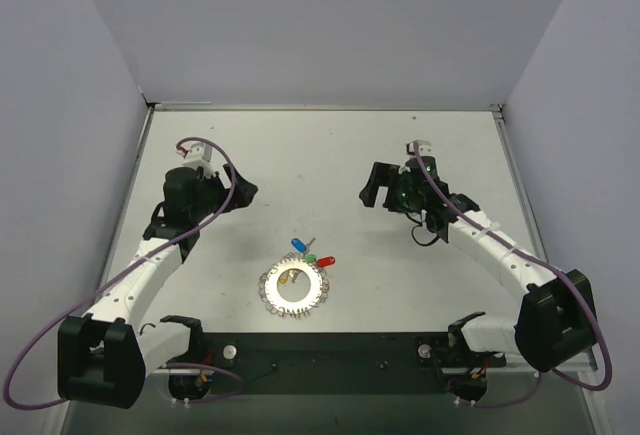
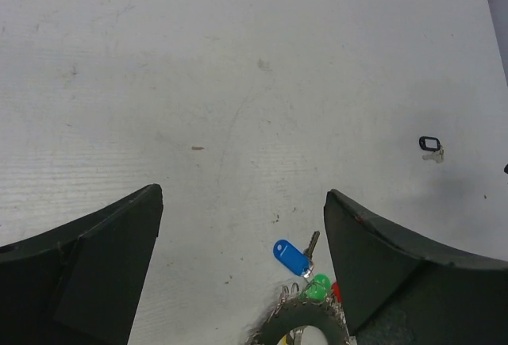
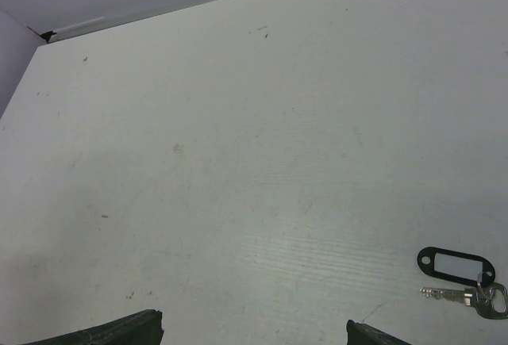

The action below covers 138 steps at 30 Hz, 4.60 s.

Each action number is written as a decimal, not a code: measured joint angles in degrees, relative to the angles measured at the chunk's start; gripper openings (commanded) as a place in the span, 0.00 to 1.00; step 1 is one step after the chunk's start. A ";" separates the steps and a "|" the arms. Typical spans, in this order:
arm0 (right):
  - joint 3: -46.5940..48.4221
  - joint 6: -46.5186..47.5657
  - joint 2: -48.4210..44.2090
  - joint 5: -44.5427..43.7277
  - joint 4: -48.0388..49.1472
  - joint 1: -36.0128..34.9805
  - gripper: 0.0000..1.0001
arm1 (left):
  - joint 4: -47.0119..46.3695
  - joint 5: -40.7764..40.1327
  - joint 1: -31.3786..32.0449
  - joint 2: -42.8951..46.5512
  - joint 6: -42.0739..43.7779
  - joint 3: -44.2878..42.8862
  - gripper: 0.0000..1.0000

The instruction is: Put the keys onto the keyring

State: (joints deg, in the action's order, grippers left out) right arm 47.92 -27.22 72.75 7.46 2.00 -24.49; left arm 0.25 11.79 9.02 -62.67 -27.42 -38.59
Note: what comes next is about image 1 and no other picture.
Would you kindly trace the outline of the yellow tagged key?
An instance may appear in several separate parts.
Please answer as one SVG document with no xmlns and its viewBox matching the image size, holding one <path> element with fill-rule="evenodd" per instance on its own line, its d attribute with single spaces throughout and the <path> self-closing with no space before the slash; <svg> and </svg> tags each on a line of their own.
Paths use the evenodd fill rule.
<svg viewBox="0 0 640 435">
<path fill-rule="evenodd" d="M 289 282 L 295 283 L 299 276 L 300 271 L 298 269 L 289 269 L 283 272 L 278 278 L 280 284 L 287 284 Z"/>
</svg>

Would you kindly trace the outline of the red tagged key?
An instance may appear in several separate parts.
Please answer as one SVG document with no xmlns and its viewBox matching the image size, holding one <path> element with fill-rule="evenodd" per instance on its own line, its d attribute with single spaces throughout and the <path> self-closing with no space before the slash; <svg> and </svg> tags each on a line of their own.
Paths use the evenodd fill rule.
<svg viewBox="0 0 640 435">
<path fill-rule="evenodd" d="M 325 268 L 328 266 L 332 266 L 336 263 L 336 259 L 333 256 L 327 256 L 323 258 L 319 258 L 316 261 L 316 265 L 320 268 Z"/>
</svg>

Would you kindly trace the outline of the metal disc keyring holder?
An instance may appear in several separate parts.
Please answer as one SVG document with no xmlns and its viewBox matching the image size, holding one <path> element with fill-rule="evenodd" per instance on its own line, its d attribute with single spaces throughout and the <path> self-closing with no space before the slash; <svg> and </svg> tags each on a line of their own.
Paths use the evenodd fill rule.
<svg viewBox="0 0 640 435">
<path fill-rule="evenodd" d="M 258 295 L 271 315 L 302 319 L 328 299 L 330 283 L 326 271 L 306 263 L 304 256 L 289 253 L 259 277 Z M 297 281 L 280 284 L 278 278 L 289 269 L 300 271 Z"/>
</svg>

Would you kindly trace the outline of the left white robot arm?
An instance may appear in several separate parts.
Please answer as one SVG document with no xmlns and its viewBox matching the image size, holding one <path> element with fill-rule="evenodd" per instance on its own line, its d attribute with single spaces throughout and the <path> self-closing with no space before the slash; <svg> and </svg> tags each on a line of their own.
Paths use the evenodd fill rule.
<svg viewBox="0 0 640 435">
<path fill-rule="evenodd" d="M 143 330 L 143 318 L 165 282 L 186 261 L 211 215 L 248 207 L 258 188 L 225 165 L 224 186 L 208 163 L 168 171 L 152 213 L 121 278 L 83 316 L 68 316 L 57 333 L 57 389 L 68 400 L 129 408 L 146 378 L 167 363 L 209 360 L 202 324 L 169 315 Z"/>
</svg>

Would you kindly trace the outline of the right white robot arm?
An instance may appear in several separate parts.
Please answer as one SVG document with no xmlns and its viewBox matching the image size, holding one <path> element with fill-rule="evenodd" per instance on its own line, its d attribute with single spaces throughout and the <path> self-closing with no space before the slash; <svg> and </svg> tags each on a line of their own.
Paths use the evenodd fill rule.
<svg viewBox="0 0 640 435">
<path fill-rule="evenodd" d="M 468 255 L 520 305 L 515 319 L 480 311 L 451 323 L 453 349 L 465 355 L 515 354 L 549 372 L 595 344 L 588 319 L 595 307 L 587 277 L 578 270 L 559 277 L 519 248 L 477 203 L 450 192 L 433 157 L 412 158 L 404 165 L 374 163 L 359 193 L 365 207 L 374 207 L 380 188 L 387 190 L 383 208 L 407 216 Z"/>
</svg>

